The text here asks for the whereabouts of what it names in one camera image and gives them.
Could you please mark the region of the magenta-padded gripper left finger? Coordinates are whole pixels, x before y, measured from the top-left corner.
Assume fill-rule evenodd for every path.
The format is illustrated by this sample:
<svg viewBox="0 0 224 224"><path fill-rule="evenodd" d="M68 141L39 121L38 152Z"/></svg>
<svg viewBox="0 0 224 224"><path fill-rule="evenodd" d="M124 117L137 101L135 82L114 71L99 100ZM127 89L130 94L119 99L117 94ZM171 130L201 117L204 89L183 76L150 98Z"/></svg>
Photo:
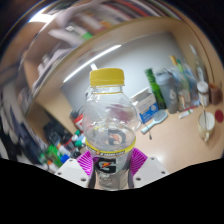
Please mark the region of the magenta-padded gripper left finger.
<svg viewBox="0 0 224 224"><path fill-rule="evenodd" d="M77 159L68 159L55 173L67 181L84 188L94 188L96 173L89 151L81 154Z"/></svg>

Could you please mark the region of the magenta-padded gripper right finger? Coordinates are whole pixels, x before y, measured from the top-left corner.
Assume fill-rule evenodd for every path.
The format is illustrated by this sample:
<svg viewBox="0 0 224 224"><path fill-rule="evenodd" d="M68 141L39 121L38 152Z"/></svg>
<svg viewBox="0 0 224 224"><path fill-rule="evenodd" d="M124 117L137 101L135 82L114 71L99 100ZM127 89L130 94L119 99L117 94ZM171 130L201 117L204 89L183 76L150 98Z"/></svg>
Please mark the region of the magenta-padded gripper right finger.
<svg viewBox="0 0 224 224"><path fill-rule="evenodd" d="M147 157L139 149L133 149L128 173L130 188L144 187L168 174L156 157Z"/></svg>

